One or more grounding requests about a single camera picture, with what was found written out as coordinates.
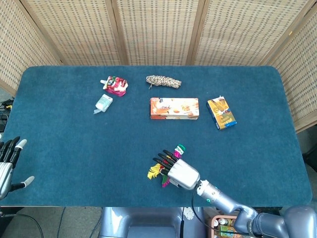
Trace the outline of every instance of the robotic hand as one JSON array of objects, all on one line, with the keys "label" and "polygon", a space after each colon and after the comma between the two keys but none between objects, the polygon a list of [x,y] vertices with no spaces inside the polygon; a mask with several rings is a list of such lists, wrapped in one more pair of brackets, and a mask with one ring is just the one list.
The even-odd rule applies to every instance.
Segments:
[{"label": "robotic hand", "polygon": [[9,140],[6,143],[0,143],[0,200],[4,199],[9,192],[28,186],[33,180],[34,176],[28,177],[24,182],[11,184],[12,175],[20,152],[25,146],[27,140],[21,140],[20,137]]},{"label": "robotic hand", "polygon": [[207,180],[200,180],[199,172],[182,159],[164,150],[162,174],[169,176],[180,187],[196,189],[199,196],[225,213],[239,211],[234,229],[252,237],[264,238],[317,238],[317,214],[309,206],[294,206],[286,210],[283,217],[260,213],[238,203],[222,193]]}]

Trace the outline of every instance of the twisted rope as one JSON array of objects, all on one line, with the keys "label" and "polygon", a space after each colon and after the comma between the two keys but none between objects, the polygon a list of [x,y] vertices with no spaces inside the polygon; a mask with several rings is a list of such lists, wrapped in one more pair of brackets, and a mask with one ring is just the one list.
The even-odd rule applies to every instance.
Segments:
[{"label": "twisted rope", "polygon": [[152,87],[152,85],[179,88],[182,84],[181,81],[174,78],[157,75],[147,76],[147,82],[151,84],[149,89]]}]

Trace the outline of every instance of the cardboard box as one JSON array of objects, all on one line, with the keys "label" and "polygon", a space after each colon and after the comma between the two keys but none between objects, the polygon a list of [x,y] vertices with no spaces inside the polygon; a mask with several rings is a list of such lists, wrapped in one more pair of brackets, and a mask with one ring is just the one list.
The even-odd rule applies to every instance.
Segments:
[{"label": "cardboard box", "polygon": [[233,126],[237,123],[224,97],[220,96],[208,100],[207,108],[219,130]]},{"label": "cardboard box", "polygon": [[151,119],[197,119],[198,98],[151,98]]}]

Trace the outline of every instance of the blue table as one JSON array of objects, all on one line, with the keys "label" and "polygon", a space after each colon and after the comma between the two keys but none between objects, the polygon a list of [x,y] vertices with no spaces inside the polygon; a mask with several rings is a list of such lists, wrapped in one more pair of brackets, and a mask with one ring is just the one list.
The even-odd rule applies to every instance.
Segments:
[{"label": "blue table", "polygon": [[[152,87],[148,75],[181,80]],[[93,114],[101,79],[127,79],[123,97]],[[218,131],[206,101],[222,95],[237,124]],[[151,120],[151,97],[197,97],[198,120]],[[2,205],[189,206],[191,192],[148,180],[152,158],[186,146],[183,159],[249,206],[310,202],[312,192],[278,72],[270,66],[39,66],[27,69],[4,139],[28,143],[13,182],[34,182]],[[196,199],[195,206],[205,206]]]}]

